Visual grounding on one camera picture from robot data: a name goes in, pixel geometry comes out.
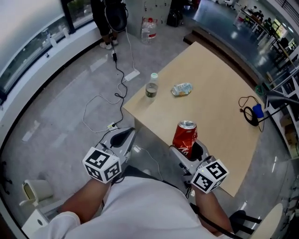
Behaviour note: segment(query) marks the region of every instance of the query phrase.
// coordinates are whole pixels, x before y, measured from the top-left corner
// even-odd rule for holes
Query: black bag
[[[167,25],[172,26],[172,27],[178,27],[183,20],[183,14],[176,9],[171,9],[168,18],[167,18]]]

